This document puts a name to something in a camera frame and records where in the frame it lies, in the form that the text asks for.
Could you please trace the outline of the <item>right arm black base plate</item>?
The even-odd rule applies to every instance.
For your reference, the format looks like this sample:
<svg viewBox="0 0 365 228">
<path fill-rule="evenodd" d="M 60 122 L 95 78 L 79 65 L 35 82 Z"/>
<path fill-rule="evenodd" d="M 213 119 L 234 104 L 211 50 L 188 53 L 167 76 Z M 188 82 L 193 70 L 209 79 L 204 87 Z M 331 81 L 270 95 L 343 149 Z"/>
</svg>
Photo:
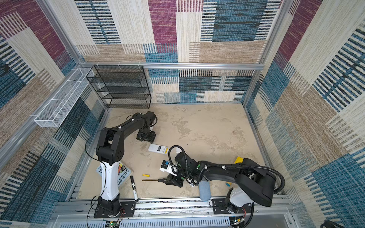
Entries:
<svg viewBox="0 0 365 228">
<path fill-rule="evenodd" d="M 211 199 L 209 205 L 213 208 L 214 214 L 247 214 L 252 212 L 252 203 L 247 203 L 242 207 L 237 207 L 228 199 Z"/>
</svg>

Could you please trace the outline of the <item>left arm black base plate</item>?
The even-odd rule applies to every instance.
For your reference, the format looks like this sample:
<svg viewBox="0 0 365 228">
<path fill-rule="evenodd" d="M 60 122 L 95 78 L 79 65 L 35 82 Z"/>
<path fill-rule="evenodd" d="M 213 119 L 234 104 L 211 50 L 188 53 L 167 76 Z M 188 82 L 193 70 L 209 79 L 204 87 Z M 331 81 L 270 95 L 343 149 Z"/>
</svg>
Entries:
<svg viewBox="0 0 365 228">
<path fill-rule="evenodd" d="M 131 218 L 134 216 L 136 207 L 135 201 L 121 201 L 116 212 L 109 212 L 101 206 L 97 205 L 93 218 L 95 219 L 117 219 L 117 218 Z"/>
</svg>

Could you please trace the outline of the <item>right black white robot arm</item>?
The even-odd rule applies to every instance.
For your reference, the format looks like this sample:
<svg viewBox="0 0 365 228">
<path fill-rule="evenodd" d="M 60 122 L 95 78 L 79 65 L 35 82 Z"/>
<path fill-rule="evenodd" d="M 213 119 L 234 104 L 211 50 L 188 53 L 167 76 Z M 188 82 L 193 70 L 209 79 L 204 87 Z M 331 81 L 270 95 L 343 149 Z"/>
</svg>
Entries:
<svg viewBox="0 0 365 228">
<path fill-rule="evenodd" d="M 162 162 L 160 170 L 169 174 L 158 179 L 158 182 L 179 188 L 185 181 L 192 186 L 209 181 L 232 182 L 237 187 L 229 189 L 221 206 L 229 213 L 240 213 L 245 205 L 270 207 L 274 194 L 281 192 L 286 183 L 284 176 L 277 170 L 260 166 L 248 158 L 235 164 L 217 164 L 195 161 L 180 152 L 175 161 L 176 164 Z"/>
</svg>

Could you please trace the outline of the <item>white remote with red buttons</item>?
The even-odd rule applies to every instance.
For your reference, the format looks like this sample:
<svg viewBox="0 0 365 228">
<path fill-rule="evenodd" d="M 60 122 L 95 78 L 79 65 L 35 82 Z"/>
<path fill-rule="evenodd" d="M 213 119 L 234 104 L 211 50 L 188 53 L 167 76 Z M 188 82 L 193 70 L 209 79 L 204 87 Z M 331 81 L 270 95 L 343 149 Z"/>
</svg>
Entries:
<svg viewBox="0 0 365 228">
<path fill-rule="evenodd" d="M 157 145 L 157 144 L 150 144 L 148 151 L 152 152 L 152 153 L 158 153 L 158 154 L 168 154 L 169 147 Z"/>
</svg>

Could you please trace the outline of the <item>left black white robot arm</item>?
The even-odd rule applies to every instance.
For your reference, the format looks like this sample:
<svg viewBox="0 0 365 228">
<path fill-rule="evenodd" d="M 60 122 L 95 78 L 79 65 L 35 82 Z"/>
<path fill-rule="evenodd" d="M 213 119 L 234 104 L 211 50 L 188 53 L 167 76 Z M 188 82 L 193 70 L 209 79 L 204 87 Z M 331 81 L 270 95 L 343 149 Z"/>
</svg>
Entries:
<svg viewBox="0 0 365 228">
<path fill-rule="evenodd" d="M 122 214 L 119 202 L 118 168 L 125 153 L 125 139 L 138 131 L 136 139 L 153 143 L 156 133 L 151 128 L 158 118 L 153 112 L 135 113 L 124 123 L 100 131 L 96 155 L 102 167 L 102 190 L 97 201 L 94 218 L 115 218 Z"/>
</svg>

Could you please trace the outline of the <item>black yellow handled screwdriver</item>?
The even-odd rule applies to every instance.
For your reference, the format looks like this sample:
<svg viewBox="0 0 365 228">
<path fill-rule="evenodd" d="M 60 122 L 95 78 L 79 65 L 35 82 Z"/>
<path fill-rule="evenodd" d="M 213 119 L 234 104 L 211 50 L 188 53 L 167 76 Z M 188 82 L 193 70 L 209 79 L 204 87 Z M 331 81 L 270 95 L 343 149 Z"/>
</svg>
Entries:
<svg viewBox="0 0 365 228">
<path fill-rule="evenodd" d="M 144 179 L 143 181 L 165 182 L 165 178 L 160 178 L 160 179 Z"/>
</svg>

